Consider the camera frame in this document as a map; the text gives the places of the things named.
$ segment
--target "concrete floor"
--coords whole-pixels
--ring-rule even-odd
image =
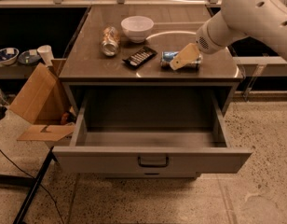
[[[234,147],[253,150],[238,174],[191,179],[100,179],[66,174],[53,162],[43,180],[63,223],[287,224],[287,101],[236,101],[225,122]],[[48,148],[17,142],[29,123],[7,111],[0,120],[0,148],[36,175]],[[24,175],[0,153],[0,174]],[[0,186],[0,223],[13,223],[28,189]],[[40,189],[26,223],[62,223]]]

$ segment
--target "black handle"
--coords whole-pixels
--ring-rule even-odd
[[[169,166],[170,159],[169,157],[165,157],[165,163],[163,164],[143,164],[142,158],[139,156],[137,159],[138,165],[140,165],[142,168],[166,168]]]

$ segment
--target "paper cup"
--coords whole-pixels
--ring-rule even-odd
[[[53,60],[54,57],[52,54],[51,46],[49,45],[41,46],[40,48],[37,49],[37,51],[45,64],[52,65],[51,60]]]

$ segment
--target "bowl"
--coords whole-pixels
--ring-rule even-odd
[[[33,66],[38,65],[41,61],[41,56],[37,52],[36,49],[29,49],[24,51],[18,59],[19,64],[27,65],[27,66]]]
[[[0,49],[0,64],[12,65],[17,61],[20,51],[14,48]]]
[[[134,43],[142,43],[151,35],[154,22],[144,16],[132,16],[121,22],[123,33]]]

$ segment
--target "tin can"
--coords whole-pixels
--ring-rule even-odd
[[[103,30],[101,51],[106,56],[115,56],[118,53],[120,34],[116,27],[109,26]]]
[[[172,59],[179,53],[179,51],[163,51],[162,52],[162,56],[161,56],[161,67],[162,68],[170,68],[170,63],[172,61]],[[199,57],[193,61],[192,63],[188,63],[186,64],[184,67],[185,68],[193,68],[196,70],[199,70],[199,66],[202,62],[202,56],[199,55]]]

